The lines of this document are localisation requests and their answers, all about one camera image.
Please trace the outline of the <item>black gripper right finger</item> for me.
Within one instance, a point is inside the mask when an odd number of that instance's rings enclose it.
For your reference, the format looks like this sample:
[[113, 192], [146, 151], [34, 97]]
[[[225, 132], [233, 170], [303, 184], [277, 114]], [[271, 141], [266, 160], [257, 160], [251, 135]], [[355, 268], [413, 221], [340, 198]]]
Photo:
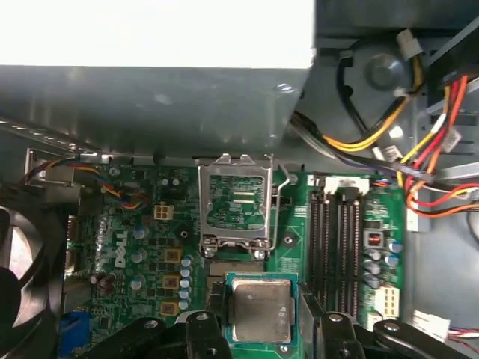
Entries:
[[320, 318], [321, 358], [454, 359], [463, 354], [411, 325], [386, 319], [368, 331], [342, 313]]

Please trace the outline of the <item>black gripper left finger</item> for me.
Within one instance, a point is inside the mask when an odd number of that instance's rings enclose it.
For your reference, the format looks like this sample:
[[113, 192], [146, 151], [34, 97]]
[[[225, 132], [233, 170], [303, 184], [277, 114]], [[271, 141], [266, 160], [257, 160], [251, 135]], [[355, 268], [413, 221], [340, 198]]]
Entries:
[[84, 353], [85, 358], [232, 358], [216, 317], [198, 311], [168, 327], [154, 318], [137, 319]]

